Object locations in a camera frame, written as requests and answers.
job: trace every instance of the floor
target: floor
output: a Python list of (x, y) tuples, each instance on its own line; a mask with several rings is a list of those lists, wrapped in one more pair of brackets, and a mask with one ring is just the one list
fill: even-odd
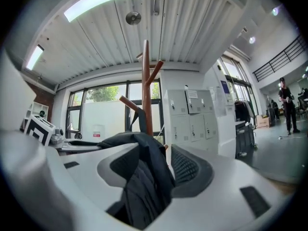
[(285, 118), (280, 118), (271, 128), (254, 130), (257, 147), (240, 160), (264, 177), (274, 180), (273, 184), (282, 191), (291, 192), (308, 167), (308, 120), (298, 117), (296, 124), (301, 133), (286, 137)]

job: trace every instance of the round ceiling vent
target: round ceiling vent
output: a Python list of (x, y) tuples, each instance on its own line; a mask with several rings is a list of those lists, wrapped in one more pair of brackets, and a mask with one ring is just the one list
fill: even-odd
[(141, 15), (136, 11), (132, 11), (126, 15), (125, 19), (128, 24), (137, 25), (141, 21)]

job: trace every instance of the balcony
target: balcony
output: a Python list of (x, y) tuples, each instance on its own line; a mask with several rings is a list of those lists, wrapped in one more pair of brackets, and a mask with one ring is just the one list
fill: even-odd
[(253, 74), (257, 81), (261, 81), (293, 61), (301, 53), (305, 52), (307, 44), (302, 36), (298, 36), (282, 52), (277, 54), (269, 62), (258, 68)]

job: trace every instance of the metal locker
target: metal locker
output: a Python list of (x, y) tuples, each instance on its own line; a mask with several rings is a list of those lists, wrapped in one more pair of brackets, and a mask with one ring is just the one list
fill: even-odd
[(203, 114), (205, 123), (205, 137), (210, 139), (217, 134), (216, 117), (212, 113)]
[(205, 138), (205, 123), (202, 114), (190, 115), (189, 124), (191, 127), (192, 142)]
[(211, 92), (209, 90), (199, 90), (197, 91), (198, 98), (201, 102), (201, 112), (202, 113), (209, 113), (213, 112), (213, 101)]
[(168, 90), (167, 97), (171, 116), (188, 114), (184, 90)]
[(173, 115), (171, 117), (172, 143), (183, 143), (190, 141), (189, 116)]
[(189, 114), (199, 114), (201, 113), (201, 101), (198, 97), (196, 90), (185, 90), (188, 113)]

